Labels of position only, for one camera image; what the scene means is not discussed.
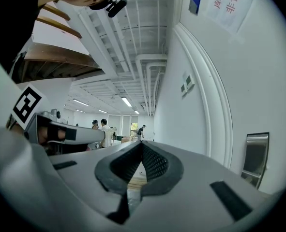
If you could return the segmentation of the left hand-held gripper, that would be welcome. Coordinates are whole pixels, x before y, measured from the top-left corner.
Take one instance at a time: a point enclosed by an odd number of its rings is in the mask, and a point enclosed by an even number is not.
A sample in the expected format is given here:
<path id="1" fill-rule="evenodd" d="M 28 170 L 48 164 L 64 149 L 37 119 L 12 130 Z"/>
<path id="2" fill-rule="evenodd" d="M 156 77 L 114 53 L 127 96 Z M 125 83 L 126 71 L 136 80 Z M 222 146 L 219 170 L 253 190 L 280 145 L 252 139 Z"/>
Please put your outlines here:
<path id="1" fill-rule="evenodd" d="M 67 145 L 82 145 L 99 143 L 105 139 L 105 133 L 115 132 L 116 128 L 107 130 L 91 129 L 59 123 L 60 111 L 49 109 L 49 101 L 46 96 L 33 85 L 27 85 L 9 117 L 7 129 L 22 134 L 30 143 L 38 143 L 38 128 L 48 127 L 50 142 L 64 143 Z M 54 137 L 54 130 L 65 131 L 65 139 L 57 141 Z"/>

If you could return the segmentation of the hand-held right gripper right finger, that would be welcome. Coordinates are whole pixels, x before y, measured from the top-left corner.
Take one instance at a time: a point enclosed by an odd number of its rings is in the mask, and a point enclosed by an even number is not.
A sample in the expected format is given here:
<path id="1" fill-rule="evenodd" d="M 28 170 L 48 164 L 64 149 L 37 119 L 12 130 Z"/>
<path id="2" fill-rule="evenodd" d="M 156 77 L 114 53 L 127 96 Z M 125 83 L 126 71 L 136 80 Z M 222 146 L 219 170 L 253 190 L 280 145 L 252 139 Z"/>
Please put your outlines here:
<path id="1" fill-rule="evenodd" d="M 178 157 L 183 176 L 167 194 L 144 197 L 129 218 L 131 232 L 247 232 L 275 206 L 280 195 L 268 198 L 217 161 L 173 146 L 151 143 Z M 211 185 L 224 181 L 251 213 L 235 221 Z"/>

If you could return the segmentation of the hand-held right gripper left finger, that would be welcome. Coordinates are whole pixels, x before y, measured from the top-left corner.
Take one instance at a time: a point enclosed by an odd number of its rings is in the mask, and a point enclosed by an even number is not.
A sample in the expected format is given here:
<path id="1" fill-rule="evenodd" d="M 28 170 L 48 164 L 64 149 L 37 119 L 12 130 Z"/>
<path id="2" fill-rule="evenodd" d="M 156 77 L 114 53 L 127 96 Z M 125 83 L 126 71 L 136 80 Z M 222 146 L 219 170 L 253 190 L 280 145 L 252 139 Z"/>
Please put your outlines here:
<path id="1" fill-rule="evenodd" d="M 44 148 L 0 128 L 0 198 L 12 211 L 0 224 L 15 231 L 143 232 L 142 220 L 119 224 L 86 203 L 54 168 Z"/>

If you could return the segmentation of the person's left hand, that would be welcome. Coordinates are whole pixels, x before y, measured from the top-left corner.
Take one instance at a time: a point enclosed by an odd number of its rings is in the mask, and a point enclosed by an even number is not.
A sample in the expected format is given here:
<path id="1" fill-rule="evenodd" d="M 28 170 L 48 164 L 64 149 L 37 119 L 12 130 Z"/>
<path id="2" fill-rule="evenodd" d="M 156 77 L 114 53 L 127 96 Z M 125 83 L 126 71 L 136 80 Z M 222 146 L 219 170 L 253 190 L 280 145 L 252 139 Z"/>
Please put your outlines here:
<path id="1" fill-rule="evenodd" d="M 40 145 L 45 145 L 49 141 L 48 136 L 48 127 L 39 127 L 38 128 L 38 143 Z M 57 139 L 57 141 L 62 141 L 65 139 L 66 131 L 58 130 L 56 133 L 56 130 L 54 130 L 54 137 Z"/>

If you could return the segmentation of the white ceiling pipe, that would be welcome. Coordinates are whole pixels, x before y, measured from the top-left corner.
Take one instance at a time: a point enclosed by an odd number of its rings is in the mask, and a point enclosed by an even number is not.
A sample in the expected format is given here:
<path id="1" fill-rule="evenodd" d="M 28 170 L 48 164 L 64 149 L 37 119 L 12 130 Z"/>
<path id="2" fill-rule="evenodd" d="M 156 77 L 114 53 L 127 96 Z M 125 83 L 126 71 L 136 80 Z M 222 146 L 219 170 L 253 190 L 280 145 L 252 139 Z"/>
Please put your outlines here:
<path id="1" fill-rule="evenodd" d="M 157 60 L 158 62 L 151 62 L 146 65 L 146 80 L 147 80 L 147 86 L 146 82 L 143 76 L 143 69 L 142 69 L 142 61 L 143 60 Z M 165 67 L 166 63 L 163 62 L 163 60 L 167 60 L 166 54 L 140 54 L 137 55 L 135 58 L 135 64 L 137 67 L 139 80 L 141 83 L 142 91 L 143 91 L 143 97 L 145 106 L 147 109 L 147 113 L 149 116 L 151 116 L 151 67 Z"/>

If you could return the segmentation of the wooden staircase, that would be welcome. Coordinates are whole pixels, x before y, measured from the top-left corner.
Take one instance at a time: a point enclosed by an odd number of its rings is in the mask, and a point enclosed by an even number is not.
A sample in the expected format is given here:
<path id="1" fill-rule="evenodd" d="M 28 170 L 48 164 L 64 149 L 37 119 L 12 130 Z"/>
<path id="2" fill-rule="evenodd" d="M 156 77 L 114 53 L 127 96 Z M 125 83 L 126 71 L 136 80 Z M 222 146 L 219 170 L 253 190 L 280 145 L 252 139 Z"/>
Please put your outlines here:
<path id="1" fill-rule="evenodd" d="M 53 3 L 43 7 L 12 70 L 15 83 L 103 74 L 80 41 L 81 34 L 70 28 L 70 22 L 69 15 Z"/>

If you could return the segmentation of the person's black shirt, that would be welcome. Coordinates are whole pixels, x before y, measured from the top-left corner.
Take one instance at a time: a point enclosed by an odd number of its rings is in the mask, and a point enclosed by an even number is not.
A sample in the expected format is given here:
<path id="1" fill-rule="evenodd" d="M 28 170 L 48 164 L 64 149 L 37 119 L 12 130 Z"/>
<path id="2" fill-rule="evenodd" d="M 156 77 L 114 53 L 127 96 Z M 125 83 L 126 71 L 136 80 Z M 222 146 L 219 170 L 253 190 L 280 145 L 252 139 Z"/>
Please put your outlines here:
<path id="1" fill-rule="evenodd" d="M 0 0 L 0 64 L 7 72 L 31 37 L 40 10 L 38 0 Z"/>

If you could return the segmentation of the white paper notice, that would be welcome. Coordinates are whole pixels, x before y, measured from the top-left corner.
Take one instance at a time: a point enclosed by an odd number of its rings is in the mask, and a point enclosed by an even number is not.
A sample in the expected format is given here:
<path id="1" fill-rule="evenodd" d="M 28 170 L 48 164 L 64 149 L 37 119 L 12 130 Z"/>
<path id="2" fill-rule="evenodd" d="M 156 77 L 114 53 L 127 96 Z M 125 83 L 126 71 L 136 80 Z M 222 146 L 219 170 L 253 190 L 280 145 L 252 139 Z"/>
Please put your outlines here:
<path id="1" fill-rule="evenodd" d="M 206 15 L 231 34 L 236 34 L 253 0 L 209 0 Z"/>

